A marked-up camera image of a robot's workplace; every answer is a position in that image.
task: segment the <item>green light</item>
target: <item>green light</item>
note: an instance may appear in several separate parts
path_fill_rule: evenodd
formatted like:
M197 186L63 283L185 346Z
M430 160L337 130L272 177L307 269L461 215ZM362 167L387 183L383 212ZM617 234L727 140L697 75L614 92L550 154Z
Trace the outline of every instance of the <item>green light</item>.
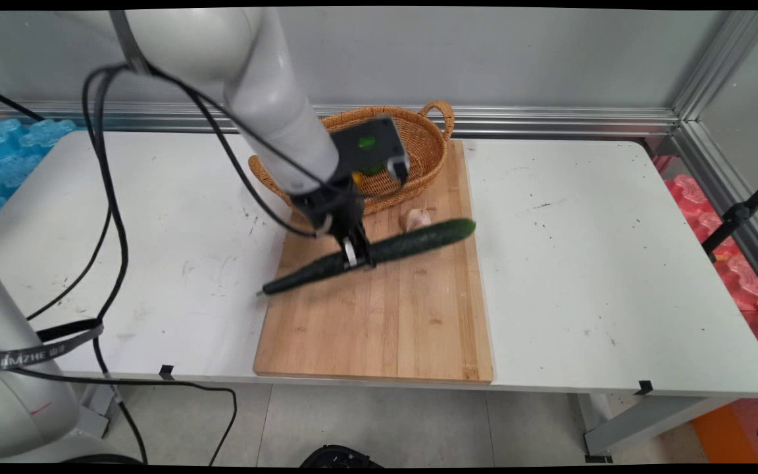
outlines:
M376 147L376 137L373 135L364 135L359 138L359 148L370 151L373 147Z

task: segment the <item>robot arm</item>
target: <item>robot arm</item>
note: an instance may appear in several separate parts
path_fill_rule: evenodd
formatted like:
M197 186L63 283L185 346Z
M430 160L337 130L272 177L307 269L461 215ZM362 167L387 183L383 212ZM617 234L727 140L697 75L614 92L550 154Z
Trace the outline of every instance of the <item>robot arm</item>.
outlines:
M117 40L128 62L141 73L147 74L147 67L137 68L136 64L147 59L188 84L222 85L226 108L244 126L324 181L324 185L318 183L252 134L243 133L277 187L289 195L316 231L333 235L346 255L369 261L361 224L364 201L358 197L350 173L342 168L333 139L297 84L276 9L59 14Z

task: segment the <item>cucumber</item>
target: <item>cucumber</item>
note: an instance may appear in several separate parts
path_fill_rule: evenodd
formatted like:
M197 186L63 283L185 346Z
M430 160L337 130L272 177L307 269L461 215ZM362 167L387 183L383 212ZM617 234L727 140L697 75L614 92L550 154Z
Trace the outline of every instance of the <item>cucumber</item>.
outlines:
M476 223L472 219L450 219L438 222L427 227L416 228L411 232L394 235L389 239L380 240L370 246L370 255L376 263L406 258L410 255L431 251L464 240L472 234L475 228ZM355 268L347 268L345 264L346 258L343 252L322 256L306 267L297 270L297 272L265 283L262 287L262 293L282 293L307 283L349 272Z

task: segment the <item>wicker basket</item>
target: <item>wicker basket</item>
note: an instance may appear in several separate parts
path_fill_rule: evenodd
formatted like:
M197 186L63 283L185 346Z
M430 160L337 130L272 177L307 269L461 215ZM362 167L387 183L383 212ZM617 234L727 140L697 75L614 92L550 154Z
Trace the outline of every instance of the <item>wicker basket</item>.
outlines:
M434 125L426 117L430 110L437 109L443 114L445 123L444 132ZM364 176L358 183L359 191L368 197L365 199L365 215L377 213L383 209L421 195L431 184L446 158L446 143L452 136L452 128L455 126L455 113L451 105L444 100L429 102L419 112L412 112L399 107L361 107L342 114L326 117L322 123L329 132L337 132L348 126L358 125L376 116L390 116L397 124L400 137L403 138L403 146L409 154L411 164L409 166L409 179L402 190L397 191L399 183L391 178L387 171ZM277 196L291 204L291 200L280 191L271 180L268 172L256 155L250 157L250 171L265 187L276 193Z

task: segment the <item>black stand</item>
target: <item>black stand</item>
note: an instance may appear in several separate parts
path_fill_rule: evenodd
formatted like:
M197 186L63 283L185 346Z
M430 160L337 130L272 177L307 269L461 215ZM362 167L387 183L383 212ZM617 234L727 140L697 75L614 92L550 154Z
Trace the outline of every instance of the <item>black stand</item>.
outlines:
M704 252L707 252L710 260L715 261L713 252L721 245L731 234L733 234L737 228L740 228L745 224L751 216L758 210L758 189L753 195L744 202L736 202L733 206L721 216L724 220L724 224L721 224L719 228L715 229L710 237L707 237L703 241Z

